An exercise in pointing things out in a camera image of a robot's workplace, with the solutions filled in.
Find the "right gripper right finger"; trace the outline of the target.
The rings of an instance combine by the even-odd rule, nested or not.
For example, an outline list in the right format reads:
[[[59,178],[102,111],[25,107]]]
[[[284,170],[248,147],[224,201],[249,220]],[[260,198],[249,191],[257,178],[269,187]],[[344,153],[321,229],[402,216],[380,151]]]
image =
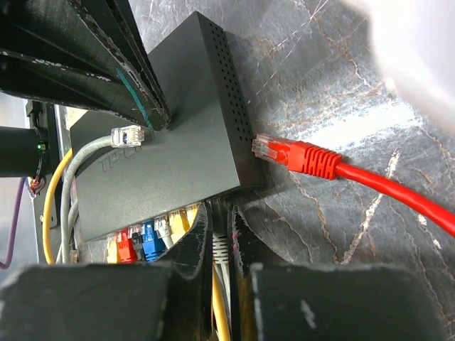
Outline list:
[[[227,214],[234,340],[444,340],[416,277],[383,264],[294,265]]]

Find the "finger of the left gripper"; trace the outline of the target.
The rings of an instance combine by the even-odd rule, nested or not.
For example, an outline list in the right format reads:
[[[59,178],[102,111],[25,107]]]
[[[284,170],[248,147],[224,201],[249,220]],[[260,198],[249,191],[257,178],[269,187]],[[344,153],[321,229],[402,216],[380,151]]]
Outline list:
[[[2,1],[1,91],[152,130],[132,50],[106,1]]]
[[[152,124],[170,124],[171,111],[148,59],[129,1],[114,0],[106,1],[106,3],[123,38],[132,50],[134,55],[132,60],[139,64],[134,68],[144,84],[141,86],[141,91],[148,102],[146,105],[147,118]]]

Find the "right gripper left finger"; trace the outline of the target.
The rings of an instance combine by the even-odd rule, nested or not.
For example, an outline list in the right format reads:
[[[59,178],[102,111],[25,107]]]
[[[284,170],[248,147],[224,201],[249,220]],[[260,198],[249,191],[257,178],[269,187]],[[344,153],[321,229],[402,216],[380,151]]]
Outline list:
[[[207,340],[212,210],[149,264],[35,265],[1,286],[2,340]]]

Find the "black network switch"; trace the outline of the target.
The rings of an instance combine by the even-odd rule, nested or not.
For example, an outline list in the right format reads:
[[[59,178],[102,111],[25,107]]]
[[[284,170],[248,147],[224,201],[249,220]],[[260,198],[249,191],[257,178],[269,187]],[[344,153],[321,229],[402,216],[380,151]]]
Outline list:
[[[106,147],[80,166],[82,242],[265,182],[226,32],[194,12],[149,59],[172,122],[139,147]]]

